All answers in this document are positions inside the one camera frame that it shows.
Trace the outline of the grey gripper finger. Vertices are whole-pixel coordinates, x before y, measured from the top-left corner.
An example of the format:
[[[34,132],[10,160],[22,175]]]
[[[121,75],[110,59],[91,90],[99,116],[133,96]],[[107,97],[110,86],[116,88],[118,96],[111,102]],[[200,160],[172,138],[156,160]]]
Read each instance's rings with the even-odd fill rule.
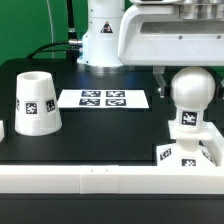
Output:
[[[153,76],[159,85],[158,92],[159,92],[161,98],[165,97],[165,90],[166,90],[166,82],[163,78],[164,72],[165,72],[164,66],[154,66],[153,67]]]

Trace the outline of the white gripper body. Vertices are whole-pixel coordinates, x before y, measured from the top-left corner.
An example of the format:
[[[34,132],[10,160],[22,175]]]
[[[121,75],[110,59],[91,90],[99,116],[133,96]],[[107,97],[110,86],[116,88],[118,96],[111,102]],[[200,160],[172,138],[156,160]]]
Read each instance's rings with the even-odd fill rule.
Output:
[[[130,0],[118,41],[125,65],[224,66],[224,0]]]

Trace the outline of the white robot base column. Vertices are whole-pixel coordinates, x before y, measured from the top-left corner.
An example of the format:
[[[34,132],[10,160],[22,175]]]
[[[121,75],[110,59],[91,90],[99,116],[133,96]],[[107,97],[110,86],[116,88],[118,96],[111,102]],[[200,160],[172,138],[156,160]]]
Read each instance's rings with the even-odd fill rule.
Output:
[[[118,59],[118,37],[125,0],[88,0],[88,29],[82,37],[78,66],[97,73],[123,69]]]

